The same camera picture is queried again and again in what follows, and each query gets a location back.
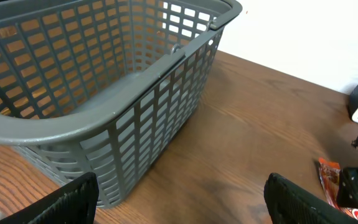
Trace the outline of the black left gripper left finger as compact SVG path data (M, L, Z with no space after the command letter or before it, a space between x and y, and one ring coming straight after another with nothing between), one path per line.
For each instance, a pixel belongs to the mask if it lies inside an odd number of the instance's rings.
M0 224L93 223L99 189L87 172L28 207L0 220Z

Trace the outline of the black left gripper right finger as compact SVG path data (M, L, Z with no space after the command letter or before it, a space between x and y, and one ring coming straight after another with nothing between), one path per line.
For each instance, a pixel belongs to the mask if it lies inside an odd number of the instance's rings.
M358 220L330 206L292 181L271 173L264 199L274 224L358 224Z

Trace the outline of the red Top chocolate bar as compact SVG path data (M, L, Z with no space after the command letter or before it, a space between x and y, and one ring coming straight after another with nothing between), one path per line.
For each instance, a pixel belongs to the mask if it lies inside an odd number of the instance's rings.
M349 207L340 207L337 202L337 193L339 190L339 173L341 167L339 163L327 161L320 157L319 162L319 179L330 206L340 210L342 213L358 220L358 209Z

